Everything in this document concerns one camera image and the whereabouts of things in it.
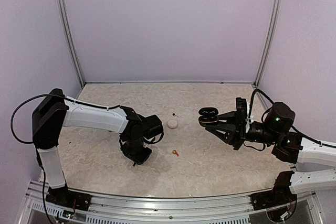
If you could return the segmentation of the pink earbud charging case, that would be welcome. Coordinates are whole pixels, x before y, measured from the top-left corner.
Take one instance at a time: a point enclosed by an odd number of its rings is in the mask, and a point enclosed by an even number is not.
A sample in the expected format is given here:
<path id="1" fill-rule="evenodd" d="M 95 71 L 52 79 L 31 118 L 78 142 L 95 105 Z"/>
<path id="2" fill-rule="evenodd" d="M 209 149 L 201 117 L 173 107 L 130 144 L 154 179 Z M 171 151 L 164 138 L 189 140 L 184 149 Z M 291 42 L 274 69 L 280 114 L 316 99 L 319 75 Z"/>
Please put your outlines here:
<path id="1" fill-rule="evenodd" d="M 178 121 L 175 120 L 175 119 L 170 119 L 170 120 L 168 120 L 168 122 L 167 122 L 167 126 L 168 126 L 168 128 L 170 128 L 170 129 L 175 129 L 175 128 L 178 127 Z"/>

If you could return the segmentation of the black earbud charging case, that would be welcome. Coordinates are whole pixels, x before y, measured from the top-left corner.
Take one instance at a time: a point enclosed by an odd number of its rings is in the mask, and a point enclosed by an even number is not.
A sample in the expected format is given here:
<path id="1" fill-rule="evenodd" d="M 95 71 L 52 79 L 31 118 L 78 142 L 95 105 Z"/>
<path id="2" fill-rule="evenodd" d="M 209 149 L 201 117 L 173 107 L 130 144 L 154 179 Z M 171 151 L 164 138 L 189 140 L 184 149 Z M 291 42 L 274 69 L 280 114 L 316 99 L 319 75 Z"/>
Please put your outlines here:
<path id="1" fill-rule="evenodd" d="M 202 127 L 207 127 L 210 125 L 217 125 L 218 124 L 218 114 L 219 111 L 214 108 L 214 107 L 205 107 L 205 108 L 201 108 L 199 111 L 199 118 L 198 118 L 198 122 L 200 124 L 200 126 Z"/>

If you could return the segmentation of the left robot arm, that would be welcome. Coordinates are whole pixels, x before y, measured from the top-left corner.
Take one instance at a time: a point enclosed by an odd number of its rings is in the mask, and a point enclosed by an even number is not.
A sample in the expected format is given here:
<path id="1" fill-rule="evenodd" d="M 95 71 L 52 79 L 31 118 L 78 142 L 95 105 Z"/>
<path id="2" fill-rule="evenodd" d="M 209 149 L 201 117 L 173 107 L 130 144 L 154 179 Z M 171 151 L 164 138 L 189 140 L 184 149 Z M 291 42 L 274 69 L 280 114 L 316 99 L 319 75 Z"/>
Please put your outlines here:
<path id="1" fill-rule="evenodd" d="M 162 121 L 157 115 L 144 117 L 127 106 L 103 106 L 67 97 L 61 89 L 42 95 L 42 102 L 33 111 L 33 144 L 53 197 L 66 206 L 73 193 L 66 188 L 66 179 L 58 152 L 59 137 L 65 127 L 104 130 L 119 135 L 120 149 L 135 165 L 150 157 L 149 145 L 164 136 Z"/>

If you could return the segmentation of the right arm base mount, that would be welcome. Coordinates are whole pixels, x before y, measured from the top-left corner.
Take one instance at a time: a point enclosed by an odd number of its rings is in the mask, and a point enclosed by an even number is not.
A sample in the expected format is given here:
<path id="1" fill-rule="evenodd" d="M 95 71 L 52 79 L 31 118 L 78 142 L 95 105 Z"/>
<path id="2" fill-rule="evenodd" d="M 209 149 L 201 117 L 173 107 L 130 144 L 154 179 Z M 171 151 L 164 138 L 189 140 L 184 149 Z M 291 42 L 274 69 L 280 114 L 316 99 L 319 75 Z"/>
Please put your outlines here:
<path id="1" fill-rule="evenodd" d="M 276 178 L 272 189 L 251 194 L 250 199 L 253 209 L 271 208 L 297 200 L 297 195 L 293 194 L 289 188 L 293 174 L 294 171 L 281 172 Z"/>

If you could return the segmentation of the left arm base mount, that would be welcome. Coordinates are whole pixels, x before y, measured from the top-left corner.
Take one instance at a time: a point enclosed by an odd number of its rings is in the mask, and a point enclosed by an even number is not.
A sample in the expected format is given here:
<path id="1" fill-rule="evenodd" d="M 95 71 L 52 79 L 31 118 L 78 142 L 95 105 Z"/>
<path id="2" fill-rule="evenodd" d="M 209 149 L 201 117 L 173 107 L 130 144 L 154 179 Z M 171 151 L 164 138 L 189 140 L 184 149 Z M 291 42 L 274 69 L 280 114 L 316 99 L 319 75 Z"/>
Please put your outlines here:
<path id="1" fill-rule="evenodd" d="M 46 201 L 73 210 L 88 211 L 92 196 L 86 193 L 69 190 L 66 186 L 48 189 Z"/>

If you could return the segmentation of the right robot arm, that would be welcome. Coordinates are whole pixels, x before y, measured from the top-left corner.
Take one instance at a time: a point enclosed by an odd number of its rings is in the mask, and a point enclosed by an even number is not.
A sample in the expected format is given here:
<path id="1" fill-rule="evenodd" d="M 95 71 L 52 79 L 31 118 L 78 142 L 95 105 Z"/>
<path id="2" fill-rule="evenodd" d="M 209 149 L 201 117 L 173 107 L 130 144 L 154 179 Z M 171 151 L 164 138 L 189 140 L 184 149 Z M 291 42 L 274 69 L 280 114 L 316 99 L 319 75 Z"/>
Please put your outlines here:
<path id="1" fill-rule="evenodd" d="M 281 204 L 289 195 L 314 190 L 335 188 L 335 144 L 310 140 L 292 127 L 295 113 L 282 102 L 274 103 L 266 111 L 262 122 L 254 121 L 249 112 L 249 103 L 236 99 L 236 110 L 219 114 L 216 108 L 199 110 L 199 124 L 224 143 L 239 150 L 246 142 L 261 143 L 271 147 L 272 155 L 290 164 L 315 163 L 328 169 L 315 172 L 281 172 L 269 192 L 273 205 Z"/>

